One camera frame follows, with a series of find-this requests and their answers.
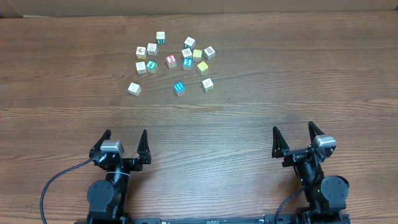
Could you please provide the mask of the white block green edge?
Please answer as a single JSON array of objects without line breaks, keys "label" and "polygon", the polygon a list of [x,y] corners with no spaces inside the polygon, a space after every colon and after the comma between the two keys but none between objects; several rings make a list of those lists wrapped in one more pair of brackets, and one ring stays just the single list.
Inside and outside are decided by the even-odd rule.
[{"label": "white block green edge", "polygon": [[204,91],[210,91],[214,88],[214,84],[211,80],[211,78],[207,78],[205,80],[201,81],[201,86],[204,89]]}]

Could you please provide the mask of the blue symbol block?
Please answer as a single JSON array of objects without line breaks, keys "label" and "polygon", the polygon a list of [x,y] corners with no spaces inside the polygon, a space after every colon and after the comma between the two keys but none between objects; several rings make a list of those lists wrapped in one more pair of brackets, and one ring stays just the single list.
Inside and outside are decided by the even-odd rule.
[{"label": "blue symbol block", "polygon": [[185,93],[185,85],[182,82],[177,82],[173,85],[174,92],[177,96],[180,96]]}]

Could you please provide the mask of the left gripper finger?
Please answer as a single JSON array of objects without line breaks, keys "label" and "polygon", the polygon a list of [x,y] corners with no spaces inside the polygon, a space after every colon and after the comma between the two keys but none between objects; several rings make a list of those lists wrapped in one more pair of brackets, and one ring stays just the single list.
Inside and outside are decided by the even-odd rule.
[{"label": "left gripper finger", "polygon": [[104,134],[100,137],[100,139],[96,142],[96,144],[91,148],[91,152],[95,153],[100,150],[102,143],[105,140],[110,140],[111,137],[111,130],[107,129]]},{"label": "left gripper finger", "polygon": [[139,142],[137,153],[142,164],[151,164],[152,156],[150,154],[149,143],[147,138],[147,130],[143,130],[141,140]]}]

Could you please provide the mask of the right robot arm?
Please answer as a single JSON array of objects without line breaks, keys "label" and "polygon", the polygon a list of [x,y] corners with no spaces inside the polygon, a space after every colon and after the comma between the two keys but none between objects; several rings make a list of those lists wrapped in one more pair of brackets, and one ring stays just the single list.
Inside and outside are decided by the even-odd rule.
[{"label": "right robot arm", "polygon": [[[324,176],[321,168],[321,163],[335,151],[336,140],[312,121],[308,123],[308,131],[311,143],[292,151],[278,127],[272,129],[272,157],[282,158],[283,167],[293,167],[301,185],[300,190],[281,203],[273,222],[349,223],[349,216],[341,213],[346,208],[349,182],[339,175]],[[281,218],[279,214],[284,205],[301,193],[305,194],[307,206],[298,208],[288,220]]]}]

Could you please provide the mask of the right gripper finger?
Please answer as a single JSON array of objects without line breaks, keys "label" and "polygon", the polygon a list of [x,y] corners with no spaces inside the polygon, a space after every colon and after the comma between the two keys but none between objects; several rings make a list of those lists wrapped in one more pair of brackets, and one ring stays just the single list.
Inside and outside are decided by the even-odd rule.
[{"label": "right gripper finger", "polygon": [[308,122],[308,131],[311,143],[321,143],[325,133],[313,121]]},{"label": "right gripper finger", "polygon": [[285,152],[290,151],[289,145],[286,143],[282,133],[277,126],[272,129],[273,132],[273,144],[272,144],[272,158],[284,157]]}]

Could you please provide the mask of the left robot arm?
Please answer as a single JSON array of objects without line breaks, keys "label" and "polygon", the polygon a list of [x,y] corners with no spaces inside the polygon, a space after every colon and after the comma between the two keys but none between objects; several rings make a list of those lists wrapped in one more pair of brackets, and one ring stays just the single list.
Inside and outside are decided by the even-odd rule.
[{"label": "left robot arm", "polygon": [[138,158],[124,158],[124,148],[119,140],[111,139],[107,129],[90,150],[89,158],[95,166],[106,171],[105,179],[92,183],[87,191],[90,204],[87,223],[132,223],[125,212],[131,172],[141,171],[151,163],[147,131],[143,130],[137,147]]}]

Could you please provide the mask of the white letter L block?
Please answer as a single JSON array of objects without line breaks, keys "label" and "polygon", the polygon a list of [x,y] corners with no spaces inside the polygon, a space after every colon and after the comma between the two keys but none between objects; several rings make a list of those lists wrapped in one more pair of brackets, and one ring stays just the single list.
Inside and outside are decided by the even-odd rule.
[{"label": "white letter L block", "polygon": [[130,83],[127,90],[130,94],[138,96],[141,92],[141,86],[136,83]]}]

